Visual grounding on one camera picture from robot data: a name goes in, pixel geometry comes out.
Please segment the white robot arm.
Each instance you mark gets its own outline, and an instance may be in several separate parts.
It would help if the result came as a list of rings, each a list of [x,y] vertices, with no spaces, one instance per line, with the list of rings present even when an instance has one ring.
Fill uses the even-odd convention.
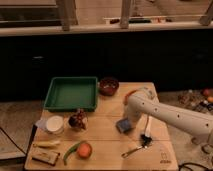
[[[128,117],[142,113],[170,124],[208,144],[213,143],[213,116],[160,103],[147,89],[139,89],[125,98]]]

